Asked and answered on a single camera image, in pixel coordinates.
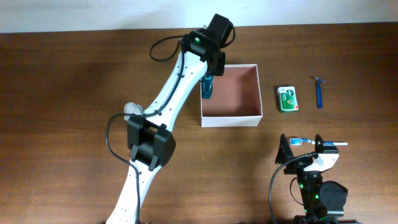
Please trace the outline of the green soap box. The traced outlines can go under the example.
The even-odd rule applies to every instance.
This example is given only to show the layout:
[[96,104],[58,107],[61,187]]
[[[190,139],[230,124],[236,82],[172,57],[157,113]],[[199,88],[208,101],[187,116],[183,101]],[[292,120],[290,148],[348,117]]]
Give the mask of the green soap box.
[[294,86],[280,86],[277,89],[280,112],[298,111],[297,95]]

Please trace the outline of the clear purple liquid bottle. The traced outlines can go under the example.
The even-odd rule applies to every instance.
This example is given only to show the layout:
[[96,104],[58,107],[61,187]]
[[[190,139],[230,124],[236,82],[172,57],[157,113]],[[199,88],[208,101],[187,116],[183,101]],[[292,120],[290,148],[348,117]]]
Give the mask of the clear purple liquid bottle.
[[128,102],[124,105],[124,113],[126,114],[134,114],[134,115],[143,115],[144,110],[141,105],[137,105],[133,102]]

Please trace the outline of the teal mouthwash bottle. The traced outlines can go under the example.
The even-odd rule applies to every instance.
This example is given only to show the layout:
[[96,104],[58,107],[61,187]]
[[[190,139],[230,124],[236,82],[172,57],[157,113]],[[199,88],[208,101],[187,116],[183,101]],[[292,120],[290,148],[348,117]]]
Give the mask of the teal mouthwash bottle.
[[201,81],[201,97],[210,99],[213,91],[213,75],[205,75]]

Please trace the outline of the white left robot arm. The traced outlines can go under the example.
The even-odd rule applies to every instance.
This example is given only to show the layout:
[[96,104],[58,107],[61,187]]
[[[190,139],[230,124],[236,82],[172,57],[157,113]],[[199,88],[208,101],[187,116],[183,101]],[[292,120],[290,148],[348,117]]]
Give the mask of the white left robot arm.
[[215,14],[206,28],[180,35],[174,55],[177,61],[155,100],[142,109],[128,103],[120,114],[127,122],[129,159],[116,156],[127,164],[128,172],[121,194],[107,223],[139,223],[141,207],[149,187],[174,153],[172,136],[177,116],[197,83],[210,98],[213,78],[224,74],[226,54],[223,49],[236,38],[233,23]]

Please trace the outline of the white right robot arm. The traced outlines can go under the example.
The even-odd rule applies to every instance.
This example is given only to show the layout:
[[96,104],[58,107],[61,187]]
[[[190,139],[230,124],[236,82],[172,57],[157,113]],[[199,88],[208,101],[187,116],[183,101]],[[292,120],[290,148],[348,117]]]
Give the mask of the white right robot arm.
[[337,142],[324,141],[320,135],[315,136],[313,152],[295,156],[287,137],[280,136],[279,149],[275,163],[279,165],[271,178],[269,187],[269,208],[272,208],[272,186],[280,170],[285,175],[295,175],[304,215],[296,215],[294,224],[342,224],[358,223],[355,219],[344,220],[344,206],[348,197],[348,189],[332,181],[324,181],[322,174],[330,170],[339,158]]

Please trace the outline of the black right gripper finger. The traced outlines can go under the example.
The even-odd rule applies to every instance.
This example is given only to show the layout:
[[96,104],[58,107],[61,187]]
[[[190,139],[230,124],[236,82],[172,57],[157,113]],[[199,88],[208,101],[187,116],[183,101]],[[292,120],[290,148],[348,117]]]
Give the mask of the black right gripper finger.
[[317,134],[315,136],[315,152],[323,152],[325,150],[325,146],[323,145],[325,142],[322,137]]
[[280,136],[279,149],[277,151],[275,163],[276,164],[284,164],[288,161],[291,161],[293,158],[294,158],[294,155],[290,148],[290,144],[289,144],[285,134],[282,134]]

